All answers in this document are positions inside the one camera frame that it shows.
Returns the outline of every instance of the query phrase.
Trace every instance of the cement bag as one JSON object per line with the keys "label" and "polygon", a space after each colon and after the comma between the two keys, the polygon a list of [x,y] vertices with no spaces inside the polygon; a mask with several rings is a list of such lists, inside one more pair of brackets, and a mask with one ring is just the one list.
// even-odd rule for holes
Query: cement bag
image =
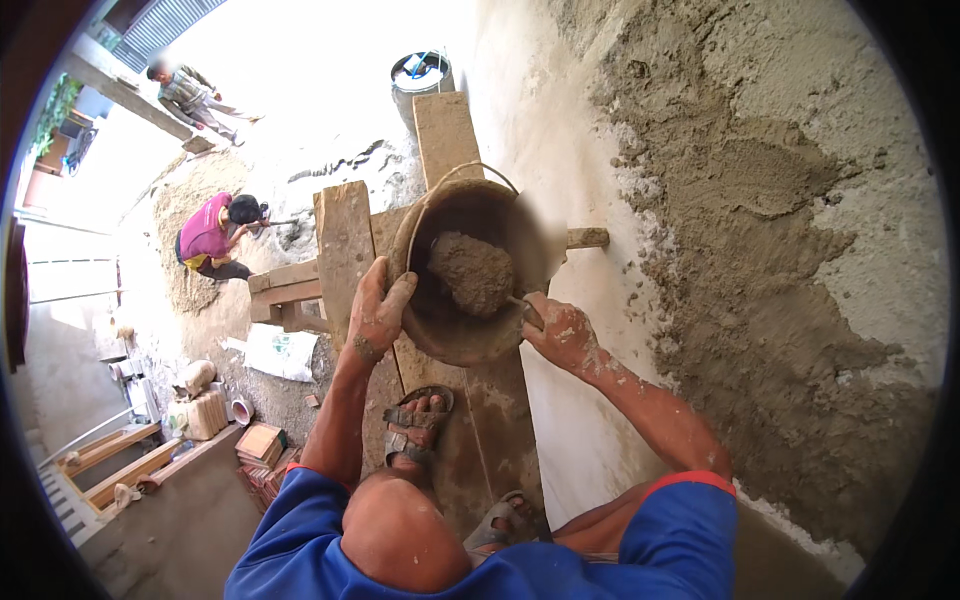
{"label": "cement bag", "polygon": [[284,379],[316,383],[310,371],[317,336],[306,331],[284,333],[283,327],[254,323],[247,336],[243,366]]}
{"label": "cement bag", "polygon": [[183,387],[190,396],[196,396],[205,387],[206,384],[213,381],[217,376],[217,368],[208,360],[198,360],[190,363],[186,368],[183,377]]}

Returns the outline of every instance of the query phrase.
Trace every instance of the muddy hand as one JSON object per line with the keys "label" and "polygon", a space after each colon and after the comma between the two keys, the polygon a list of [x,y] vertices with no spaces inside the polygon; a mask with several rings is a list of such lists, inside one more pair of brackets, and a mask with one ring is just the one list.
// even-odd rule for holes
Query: muddy hand
{"label": "muddy hand", "polygon": [[361,358],[377,362],[400,335],[400,316],[417,289],[417,274],[404,273],[384,298],[383,285],[387,278],[387,257],[378,256],[360,282],[357,283],[347,344],[353,346]]}
{"label": "muddy hand", "polygon": [[543,317],[543,329],[523,324],[523,337],[548,361],[580,376],[599,349],[584,311],[573,304],[550,300],[541,292],[523,297]]}

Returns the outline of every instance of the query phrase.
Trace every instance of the person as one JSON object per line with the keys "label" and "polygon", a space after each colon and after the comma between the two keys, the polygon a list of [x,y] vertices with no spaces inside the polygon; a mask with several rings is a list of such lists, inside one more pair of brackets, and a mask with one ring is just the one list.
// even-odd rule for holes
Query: person
{"label": "person", "polygon": [[386,268],[377,258],[357,286],[348,340],[300,463],[229,575],[226,598],[732,595],[727,451],[683,400],[601,348],[580,309],[540,293],[525,299],[544,329],[524,323],[523,337],[606,396],[672,472],[575,517],[554,543],[507,545],[531,510],[522,491],[511,492],[461,542],[430,488],[431,448],[452,408],[452,396],[434,388],[386,411],[385,465],[360,482],[368,380],[417,286],[416,274],[404,274],[384,298]]}
{"label": "person", "polygon": [[165,63],[158,63],[147,69],[147,79],[160,82],[156,97],[170,114],[190,127],[202,130],[209,127],[230,140],[236,146],[242,146],[237,130],[229,123],[214,116],[211,110],[222,112],[231,117],[247,119],[255,123],[262,115],[250,115],[238,108],[223,104],[223,96],[217,86],[187,65],[171,69]]}
{"label": "person", "polygon": [[220,192],[206,201],[186,220],[177,233],[174,254],[177,262],[211,279],[248,279],[252,273],[233,260],[230,251],[247,233],[252,223],[268,227],[262,208],[250,194],[235,199]]}

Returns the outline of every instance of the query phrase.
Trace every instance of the concrete floor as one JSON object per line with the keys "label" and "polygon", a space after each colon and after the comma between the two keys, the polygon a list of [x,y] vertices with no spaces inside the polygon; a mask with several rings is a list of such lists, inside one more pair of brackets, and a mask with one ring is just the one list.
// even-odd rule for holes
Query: concrete floor
{"label": "concrete floor", "polygon": [[[682,12],[686,5],[671,6]],[[840,0],[817,0],[801,9],[786,2],[762,8],[734,3],[733,8],[709,34],[718,43],[705,68],[730,87],[737,116],[796,121],[827,152],[861,163],[873,161],[878,132],[887,136],[886,168],[843,180],[830,194],[841,193],[844,202],[815,208],[818,227],[858,233],[855,255],[825,263],[817,278],[855,333],[901,344],[915,361],[916,368],[874,369],[867,373],[871,378],[935,386],[946,347],[944,234],[936,190],[924,178],[923,143],[892,72]],[[552,281],[551,296],[582,306],[601,343],[640,376],[674,385],[669,375],[658,373],[652,344],[670,317],[659,310],[655,284],[633,268],[638,251],[656,246],[658,252],[671,252],[673,233],[651,213],[634,213],[621,200],[641,188],[649,192],[656,182],[611,164],[632,133],[611,125],[590,101],[601,59],[625,22],[651,10],[649,3],[596,2],[575,10],[571,3],[477,0],[428,11],[422,19],[409,19],[402,9],[392,3],[367,3],[358,10],[232,0],[175,42],[173,51],[216,82],[226,97],[269,114],[250,131],[246,146],[229,151],[249,166],[244,191],[270,202],[275,219],[306,210],[313,192],[342,180],[365,180],[374,212],[412,202],[422,190],[419,160],[390,99],[387,71],[404,54],[446,44],[458,89],[468,93],[485,161],[553,217],[572,227],[611,231],[606,250],[569,254]],[[348,26],[361,22],[362,28]],[[829,28],[805,23],[828,23]],[[829,52],[822,50],[824,36],[834,40]],[[785,72],[796,78],[785,80]],[[811,88],[829,86],[830,77],[851,84],[829,97],[809,95]],[[392,150],[375,151],[357,171],[286,182],[304,169],[352,157],[378,139],[387,140]],[[181,169],[203,168],[203,160]],[[245,370],[234,350],[221,348],[228,335],[246,337],[249,297],[242,282],[222,285],[220,298],[199,316],[173,314],[158,283],[156,249],[142,235],[153,227],[148,204],[128,217],[123,235],[128,260],[138,265],[132,276],[136,292],[126,298],[139,306],[137,344],[153,357],[154,376],[172,382],[188,360],[210,357],[238,393],[252,397],[268,420],[301,440],[313,410],[302,405],[302,396],[325,391],[324,374],[318,373],[319,389],[280,381]],[[245,242],[241,259],[258,271],[315,251],[309,235],[285,250],[272,232]],[[912,284],[903,286],[904,280]],[[633,293],[636,298],[628,300]],[[645,322],[634,316],[630,302],[650,307]],[[663,471],[602,397],[530,348],[521,352],[554,526]],[[740,499],[757,512],[745,514],[741,528],[739,596],[769,596],[774,590],[778,596],[836,596],[842,588],[837,582],[848,584],[862,566],[848,543],[814,540],[789,522],[784,507],[745,493]],[[761,558],[762,569],[757,567]],[[803,580],[805,587],[785,583],[792,580]]]}

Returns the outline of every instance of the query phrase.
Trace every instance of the sandal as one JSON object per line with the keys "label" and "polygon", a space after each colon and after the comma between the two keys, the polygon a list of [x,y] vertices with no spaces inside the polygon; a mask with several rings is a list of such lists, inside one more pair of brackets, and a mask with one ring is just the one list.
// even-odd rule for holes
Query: sandal
{"label": "sandal", "polygon": [[[514,533],[523,526],[523,517],[516,512],[516,509],[510,503],[510,500],[517,496],[523,497],[523,490],[513,490],[512,492],[505,493],[500,498],[500,501],[487,511],[483,520],[477,525],[477,528],[464,540],[464,547],[467,550],[476,550],[480,546],[487,545],[488,543],[503,543],[507,545],[513,543],[512,537]],[[526,504],[527,499],[523,498],[523,502]],[[495,518],[506,519],[513,526],[513,530],[504,531],[503,529],[493,527],[493,520]]]}
{"label": "sandal", "polygon": [[[442,413],[422,413],[418,411],[402,410],[400,407],[420,397],[440,396],[446,402],[446,410]],[[383,411],[383,420],[400,427],[439,429],[450,415],[453,414],[453,392],[442,385],[428,385],[418,388],[403,397],[395,406]],[[433,463],[434,450],[411,442],[407,434],[389,429],[383,433],[383,464],[390,466],[390,456],[398,452],[405,454],[410,460],[424,467]]]}

